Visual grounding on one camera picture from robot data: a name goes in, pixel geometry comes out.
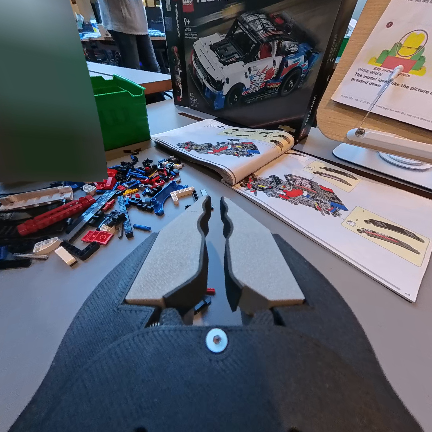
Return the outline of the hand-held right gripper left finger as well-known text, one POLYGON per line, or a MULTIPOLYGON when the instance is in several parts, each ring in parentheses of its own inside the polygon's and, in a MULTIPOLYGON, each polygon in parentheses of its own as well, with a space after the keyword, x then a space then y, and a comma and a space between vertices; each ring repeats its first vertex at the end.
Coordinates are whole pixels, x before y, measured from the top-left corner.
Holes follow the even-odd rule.
POLYGON ((206 235, 211 217, 210 196, 201 197, 167 224, 155 238, 125 302, 175 308, 181 316, 206 294, 206 235))

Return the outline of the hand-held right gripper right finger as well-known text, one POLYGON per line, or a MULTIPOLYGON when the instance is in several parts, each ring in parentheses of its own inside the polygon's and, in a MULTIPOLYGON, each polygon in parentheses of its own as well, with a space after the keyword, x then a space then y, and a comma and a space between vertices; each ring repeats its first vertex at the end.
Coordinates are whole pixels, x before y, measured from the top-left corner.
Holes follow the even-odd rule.
POLYGON ((272 233, 226 197, 220 200, 225 237, 226 297, 237 307, 255 314, 273 307, 300 305, 302 293, 272 233))

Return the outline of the pile of toy bricks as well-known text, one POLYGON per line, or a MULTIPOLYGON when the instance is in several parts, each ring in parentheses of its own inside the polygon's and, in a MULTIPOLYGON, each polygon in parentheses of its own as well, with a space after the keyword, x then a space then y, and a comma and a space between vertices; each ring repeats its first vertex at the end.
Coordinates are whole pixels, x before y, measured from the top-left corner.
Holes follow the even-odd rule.
POLYGON ((162 216, 168 199, 175 204, 188 195, 198 200, 194 187, 180 184, 183 164, 178 158, 172 155, 156 164, 147 158, 139 166, 140 151, 124 150, 131 160, 108 167, 103 181, 59 181, 1 196, 0 269, 27 268, 50 253, 73 267, 116 232, 119 239, 131 239, 133 229, 152 230, 131 222, 130 206, 162 216))

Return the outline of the green plastic bin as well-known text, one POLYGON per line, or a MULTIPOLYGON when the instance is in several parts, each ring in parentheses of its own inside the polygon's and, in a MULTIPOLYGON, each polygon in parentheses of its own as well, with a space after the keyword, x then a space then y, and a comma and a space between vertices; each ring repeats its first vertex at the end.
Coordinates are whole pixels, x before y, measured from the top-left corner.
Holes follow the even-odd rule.
POLYGON ((118 75, 90 80, 105 151, 149 140, 144 87, 118 75))

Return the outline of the grey desk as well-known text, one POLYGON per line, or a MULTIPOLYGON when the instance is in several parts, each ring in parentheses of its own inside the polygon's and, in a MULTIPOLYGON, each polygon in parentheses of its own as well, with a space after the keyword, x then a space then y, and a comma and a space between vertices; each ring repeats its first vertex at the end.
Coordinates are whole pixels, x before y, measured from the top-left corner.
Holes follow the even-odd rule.
POLYGON ((423 431, 349 305, 279 235, 300 305, 204 327, 127 304, 157 235, 92 290, 9 431, 423 431))

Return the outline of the open instruction booklet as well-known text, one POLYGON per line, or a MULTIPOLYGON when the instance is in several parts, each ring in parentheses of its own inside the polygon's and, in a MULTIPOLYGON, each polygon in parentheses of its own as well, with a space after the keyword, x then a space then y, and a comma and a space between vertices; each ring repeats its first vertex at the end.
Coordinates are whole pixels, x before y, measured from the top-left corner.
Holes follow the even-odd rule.
POLYGON ((281 130, 202 120, 151 138, 414 303, 431 258, 431 200, 292 150, 281 130))

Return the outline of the toy car set box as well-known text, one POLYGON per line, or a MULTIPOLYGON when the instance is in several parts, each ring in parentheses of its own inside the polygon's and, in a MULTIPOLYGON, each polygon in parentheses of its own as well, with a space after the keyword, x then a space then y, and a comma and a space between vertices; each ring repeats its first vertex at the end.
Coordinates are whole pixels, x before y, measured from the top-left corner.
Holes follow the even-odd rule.
POLYGON ((161 1, 175 104, 302 139, 356 3, 161 1))

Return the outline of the wooden document stand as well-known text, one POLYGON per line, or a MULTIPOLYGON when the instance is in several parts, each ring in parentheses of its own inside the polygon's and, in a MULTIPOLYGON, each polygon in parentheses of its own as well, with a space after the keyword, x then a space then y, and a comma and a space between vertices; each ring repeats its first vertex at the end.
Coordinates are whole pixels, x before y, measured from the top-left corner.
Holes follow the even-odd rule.
POLYGON ((422 165, 431 165, 431 130, 372 112, 380 96, 403 71, 403 66, 398 66, 392 71, 386 85, 382 87, 368 111, 332 100, 333 94, 390 2, 367 1, 365 4, 320 102, 317 124, 329 139, 383 154, 397 155, 421 162, 422 165))

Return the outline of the white table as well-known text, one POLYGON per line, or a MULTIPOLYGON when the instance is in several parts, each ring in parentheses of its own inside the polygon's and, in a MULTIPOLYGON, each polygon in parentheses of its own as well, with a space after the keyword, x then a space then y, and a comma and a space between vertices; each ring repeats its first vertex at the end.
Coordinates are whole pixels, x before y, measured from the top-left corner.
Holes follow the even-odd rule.
POLYGON ((102 76, 105 80, 112 79, 114 75, 123 77, 145 88, 145 95, 172 90, 171 76, 169 74, 110 66, 102 63, 86 62, 90 76, 102 76))

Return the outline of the printed instruction sheet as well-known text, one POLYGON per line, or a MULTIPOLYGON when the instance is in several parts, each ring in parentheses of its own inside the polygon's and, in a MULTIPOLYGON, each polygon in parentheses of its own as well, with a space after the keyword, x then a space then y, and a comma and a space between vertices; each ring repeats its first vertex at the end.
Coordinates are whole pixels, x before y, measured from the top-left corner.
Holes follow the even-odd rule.
POLYGON ((432 129, 432 2, 392 0, 332 100, 368 111, 392 71, 403 71, 373 113, 432 129))

